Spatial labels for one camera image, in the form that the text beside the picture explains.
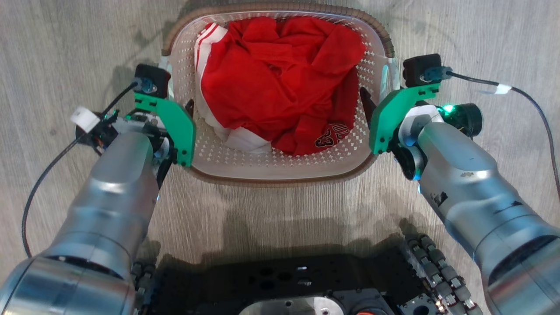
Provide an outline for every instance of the red fabric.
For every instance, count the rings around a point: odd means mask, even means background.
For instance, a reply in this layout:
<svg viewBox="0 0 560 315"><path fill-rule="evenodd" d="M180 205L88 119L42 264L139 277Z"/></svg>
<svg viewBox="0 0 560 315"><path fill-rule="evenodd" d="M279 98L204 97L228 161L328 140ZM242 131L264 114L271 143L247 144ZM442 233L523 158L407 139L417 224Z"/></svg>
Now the red fabric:
<svg viewBox="0 0 560 315"><path fill-rule="evenodd" d="M344 135L353 128L364 53L357 33L316 18L235 21L212 44L201 89L225 128L244 127L287 154L312 154L341 139L318 142L336 134L333 126L346 126Z"/></svg>

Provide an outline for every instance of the white cable label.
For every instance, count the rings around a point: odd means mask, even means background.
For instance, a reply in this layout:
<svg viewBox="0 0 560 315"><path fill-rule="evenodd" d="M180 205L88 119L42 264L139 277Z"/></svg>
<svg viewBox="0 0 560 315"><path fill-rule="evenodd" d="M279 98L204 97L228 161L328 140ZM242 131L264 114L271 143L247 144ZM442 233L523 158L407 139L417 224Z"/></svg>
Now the white cable label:
<svg viewBox="0 0 560 315"><path fill-rule="evenodd" d="M90 132L101 121L96 114L82 106L76 109L72 116L70 116L70 120L86 133Z"/></svg>
<svg viewBox="0 0 560 315"><path fill-rule="evenodd" d="M511 90L511 86L505 84L498 84L496 86L496 92L494 94L506 94Z"/></svg>

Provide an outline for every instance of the basket rim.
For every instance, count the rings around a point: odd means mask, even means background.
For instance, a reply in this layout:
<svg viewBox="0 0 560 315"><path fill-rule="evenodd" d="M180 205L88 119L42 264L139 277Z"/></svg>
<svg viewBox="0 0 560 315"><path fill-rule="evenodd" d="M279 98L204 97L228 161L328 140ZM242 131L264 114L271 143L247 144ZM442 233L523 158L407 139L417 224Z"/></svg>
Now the basket rim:
<svg viewBox="0 0 560 315"><path fill-rule="evenodd" d="M162 57L168 57L171 55L173 44L176 38L179 36L180 32L189 23L195 21L198 18L216 15L216 14L227 14L227 13L237 13L237 12L262 12L262 11L284 11L284 12L311 12L311 13L322 13L322 14L332 14L344 17L351 17L358 19L368 26L370 26L381 40L381 45L385 51L385 57L394 58L395 49L391 37L383 25L368 13L348 7L342 6L332 6L329 4L316 4L316 3L296 3L296 2L254 2L254 3L238 3L238 4L228 4L225 6L218 7L203 7L193 10L183 18L181 18L175 26L171 29L167 35L163 48L161 49ZM240 178L228 178L228 177L218 177L214 175L209 175L199 169L194 165L190 168L190 174L194 175L197 179L204 182L213 184L225 184L229 186L242 186L242 187L297 187L297 186L308 186L310 184L329 184L336 182L345 182L347 180L356 178L363 174L377 159L376 155L369 155L359 166L356 168L339 175L326 176L321 178L309 178L309 179L293 179L293 180L270 180L270 179L240 179Z"/></svg>
<svg viewBox="0 0 560 315"><path fill-rule="evenodd" d="M219 7L204 7L199 8L191 13L187 14L181 18L175 26L171 29L167 35L163 48L161 49L161 55L163 57L168 57L171 55L171 50L175 39L185 28L186 25L192 21L208 15L224 14L224 13L235 13L235 12L255 12L255 11L305 11L305 12L315 12L324 14L335 14L345 17L356 18L364 23L368 24L379 36L383 48L385 49L385 56L388 58L394 58L395 49L393 47L393 42L387 30L383 25L373 16L368 13L348 7L342 6L331 6L328 4L316 4L316 3L286 3L286 2L257 2L257 3L238 3L238 4L228 4Z"/></svg>

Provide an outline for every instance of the wooden floor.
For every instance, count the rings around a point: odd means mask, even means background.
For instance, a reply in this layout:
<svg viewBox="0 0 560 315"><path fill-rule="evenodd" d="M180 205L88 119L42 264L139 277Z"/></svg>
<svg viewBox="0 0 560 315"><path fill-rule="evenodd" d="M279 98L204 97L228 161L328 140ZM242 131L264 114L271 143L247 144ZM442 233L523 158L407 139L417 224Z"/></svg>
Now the wooden floor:
<svg viewBox="0 0 560 315"><path fill-rule="evenodd" d="M101 110L137 63L159 60L162 36L179 15L228 1L0 1L0 281L25 258L20 220L29 190L73 139L77 106ZM440 53L456 72L520 87L560 132L560 2L531 0L333 0L378 18L400 61ZM524 200L560 225L546 134L535 109L509 93L458 80L439 102L477 103L485 126L475 141L498 161ZM132 103L130 96L126 99ZM31 250L46 248L97 156L72 150L48 175L31 208ZM440 220L383 155L356 179L305 188L209 184L173 168L150 225L151 249L192 264L326 252L366 255L407 219L428 233L483 303L479 272Z"/></svg>

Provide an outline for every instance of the green bracket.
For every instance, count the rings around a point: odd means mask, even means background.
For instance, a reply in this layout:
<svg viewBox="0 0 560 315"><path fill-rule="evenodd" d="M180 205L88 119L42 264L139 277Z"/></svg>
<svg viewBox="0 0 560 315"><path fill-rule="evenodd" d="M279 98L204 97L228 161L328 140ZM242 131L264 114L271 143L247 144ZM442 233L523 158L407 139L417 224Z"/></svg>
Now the green bracket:
<svg viewBox="0 0 560 315"><path fill-rule="evenodd" d="M373 154L387 152L393 133L408 111L421 100L433 99L440 83L409 87L391 92L375 108L370 123L370 148Z"/></svg>
<svg viewBox="0 0 560 315"><path fill-rule="evenodd" d="M177 163L190 167L197 130L185 109L175 102L140 93L134 93L134 101L137 109L155 112L161 118L177 149Z"/></svg>

